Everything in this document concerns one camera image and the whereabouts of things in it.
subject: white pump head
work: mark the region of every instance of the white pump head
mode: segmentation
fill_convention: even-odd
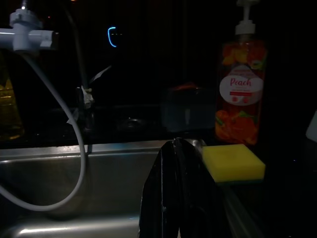
[[[243,20],[236,26],[236,35],[254,34],[256,25],[249,20],[250,7],[257,4],[260,0],[238,0],[237,6],[243,7]]]

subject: dish soap bottle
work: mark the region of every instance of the dish soap bottle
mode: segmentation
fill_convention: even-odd
[[[267,50],[254,38],[255,24],[249,20],[257,2],[238,0],[244,19],[236,26],[237,40],[222,48],[215,134],[229,143],[255,145],[258,139]]]
[[[15,102],[15,95],[0,53],[0,141],[16,139],[24,134],[24,128]]]

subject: yellow sponge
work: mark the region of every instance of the yellow sponge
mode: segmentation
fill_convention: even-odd
[[[205,146],[203,161],[215,182],[264,178],[265,164],[243,144]]]

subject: yellow bottle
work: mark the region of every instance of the yellow bottle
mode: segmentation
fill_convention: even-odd
[[[24,134],[15,95],[4,58],[0,53],[0,141],[13,140]]]

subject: stainless steel sink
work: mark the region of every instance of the stainless steel sink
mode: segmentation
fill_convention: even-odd
[[[136,238],[143,184],[166,141],[92,145],[80,192],[64,207],[30,212],[0,196],[0,237]],[[74,188],[78,146],[0,150],[0,182],[25,201],[49,205]]]

